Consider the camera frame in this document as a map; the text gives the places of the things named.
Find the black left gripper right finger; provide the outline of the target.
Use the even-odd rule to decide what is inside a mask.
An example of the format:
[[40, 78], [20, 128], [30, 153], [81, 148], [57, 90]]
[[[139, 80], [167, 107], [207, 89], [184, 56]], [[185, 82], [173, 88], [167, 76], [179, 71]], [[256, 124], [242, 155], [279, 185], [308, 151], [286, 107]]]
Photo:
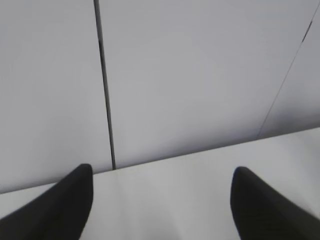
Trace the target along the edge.
[[242, 240], [318, 240], [320, 220], [284, 197], [249, 168], [235, 169], [230, 208]]

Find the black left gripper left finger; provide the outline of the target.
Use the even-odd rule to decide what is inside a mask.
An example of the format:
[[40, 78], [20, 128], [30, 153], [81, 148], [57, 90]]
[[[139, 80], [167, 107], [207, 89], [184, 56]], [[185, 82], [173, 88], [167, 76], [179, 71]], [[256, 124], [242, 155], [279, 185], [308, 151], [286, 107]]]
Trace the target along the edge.
[[80, 164], [46, 192], [0, 220], [2, 240], [78, 240], [94, 199], [93, 169]]

